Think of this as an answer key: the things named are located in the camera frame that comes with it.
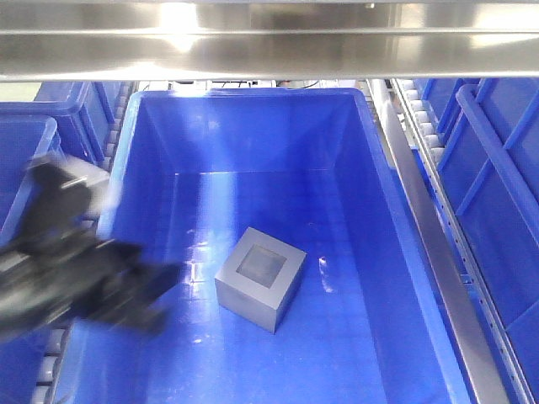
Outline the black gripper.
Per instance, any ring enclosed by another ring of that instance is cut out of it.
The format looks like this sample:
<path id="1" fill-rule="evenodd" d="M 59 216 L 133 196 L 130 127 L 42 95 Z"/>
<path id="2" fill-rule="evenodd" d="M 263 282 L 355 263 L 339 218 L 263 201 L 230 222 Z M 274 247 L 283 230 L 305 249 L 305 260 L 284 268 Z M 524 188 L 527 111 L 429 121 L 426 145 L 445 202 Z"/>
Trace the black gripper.
<path id="1" fill-rule="evenodd" d="M 168 310 L 153 304 L 175 286 L 180 266 L 149 263 L 141 245 L 83 224 L 103 208 L 108 173 L 53 154 L 34 158 L 27 173 L 37 195 L 1 248 L 1 339 L 78 318 L 160 333 Z"/>

